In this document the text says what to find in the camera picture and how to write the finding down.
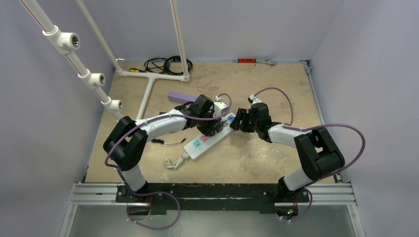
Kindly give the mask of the white power strip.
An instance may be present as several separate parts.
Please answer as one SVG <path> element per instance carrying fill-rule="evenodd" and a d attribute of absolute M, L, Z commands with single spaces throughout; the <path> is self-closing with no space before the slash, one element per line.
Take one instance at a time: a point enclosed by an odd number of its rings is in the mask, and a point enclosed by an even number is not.
<path fill-rule="evenodd" d="M 234 113 L 229 113 L 227 117 L 223 120 L 228 120 L 230 123 L 235 118 Z M 211 148 L 214 148 L 218 143 L 224 140 L 233 132 L 233 129 L 223 129 L 221 132 L 215 134 L 212 137 L 207 137 L 205 135 L 200 135 L 193 139 L 191 142 L 186 144 L 183 149 L 188 158 L 196 160 L 201 157 L 204 153 L 209 151 Z"/>

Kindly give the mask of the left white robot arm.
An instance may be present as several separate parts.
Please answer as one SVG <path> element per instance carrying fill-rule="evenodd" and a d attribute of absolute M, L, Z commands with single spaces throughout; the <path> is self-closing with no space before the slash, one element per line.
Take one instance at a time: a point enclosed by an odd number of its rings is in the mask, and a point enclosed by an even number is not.
<path fill-rule="evenodd" d="M 148 183 L 139 162 L 148 142 L 189 128 L 197 128 L 203 135 L 212 137 L 221 131 L 222 118 L 231 106 L 222 102 L 219 96 L 212 100 L 201 94 L 193 102 L 186 102 L 151 118 L 121 118 L 103 143 L 103 150 L 107 154 L 105 159 L 114 162 L 112 167 L 129 187 L 128 196 L 135 202 L 147 197 Z"/>

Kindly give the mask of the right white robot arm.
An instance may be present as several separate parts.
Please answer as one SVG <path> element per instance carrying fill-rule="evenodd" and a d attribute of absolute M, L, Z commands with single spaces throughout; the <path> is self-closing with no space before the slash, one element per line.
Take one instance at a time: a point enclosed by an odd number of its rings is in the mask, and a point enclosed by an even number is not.
<path fill-rule="evenodd" d="M 235 131 L 256 133 L 267 143 L 296 149 L 300 168 L 278 181 L 277 194 L 284 201 L 295 197 L 297 190 L 345 165 L 341 151 L 326 128 L 292 130 L 283 123 L 273 122 L 267 105 L 262 102 L 248 109 L 239 108 L 230 127 Z"/>

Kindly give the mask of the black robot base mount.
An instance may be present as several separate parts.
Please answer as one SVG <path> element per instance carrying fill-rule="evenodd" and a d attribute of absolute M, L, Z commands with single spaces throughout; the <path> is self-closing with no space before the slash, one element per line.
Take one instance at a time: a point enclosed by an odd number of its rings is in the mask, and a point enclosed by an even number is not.
<path fill-rule="evenodd" d="M 148 183 L 147 193 L 117 186 L 116 203 L 145 207 L 151 215 L 168 211 L 255 211 L 294 218 L 299 208 L 311 204 L 303 187 L 291 194 L 278 193 L 278 183 Z"/>

